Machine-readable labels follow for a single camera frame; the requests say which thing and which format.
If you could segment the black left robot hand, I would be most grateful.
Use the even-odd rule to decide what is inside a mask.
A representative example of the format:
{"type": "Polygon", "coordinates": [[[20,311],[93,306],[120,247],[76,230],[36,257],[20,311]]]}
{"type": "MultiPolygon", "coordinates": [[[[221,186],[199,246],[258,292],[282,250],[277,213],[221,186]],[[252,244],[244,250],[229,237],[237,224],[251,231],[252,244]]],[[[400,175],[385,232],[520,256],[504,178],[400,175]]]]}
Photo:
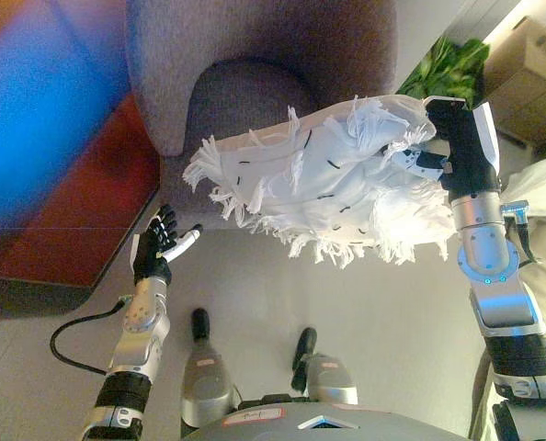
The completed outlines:
{"type": "Polygon", "coordinates": [[[176,226],[176,213],[165,204],[151,217],[144,232],[134,236],[131,248],[134,285],[149,277],[158,277],[166,285],[171,283],[169,264],[185,253],[203,232],[203,226],[197,223],[178,235],[176,226]]]}

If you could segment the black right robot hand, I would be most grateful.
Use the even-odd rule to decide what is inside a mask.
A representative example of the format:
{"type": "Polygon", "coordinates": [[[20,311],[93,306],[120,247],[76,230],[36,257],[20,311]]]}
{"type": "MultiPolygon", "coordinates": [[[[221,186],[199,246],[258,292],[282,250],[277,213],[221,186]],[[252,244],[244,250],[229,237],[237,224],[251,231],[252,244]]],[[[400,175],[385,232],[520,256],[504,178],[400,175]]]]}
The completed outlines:
{"type": "Polygon", "coordinates": [[[447,156],[409,147],[391,157],[405,172],[441,184],[450,202],[483,192],[499,192],[500,158],[490,104],[467,108],[462,98],[430,96],[424,100],[436,135],[449,144],[447,156]]]}

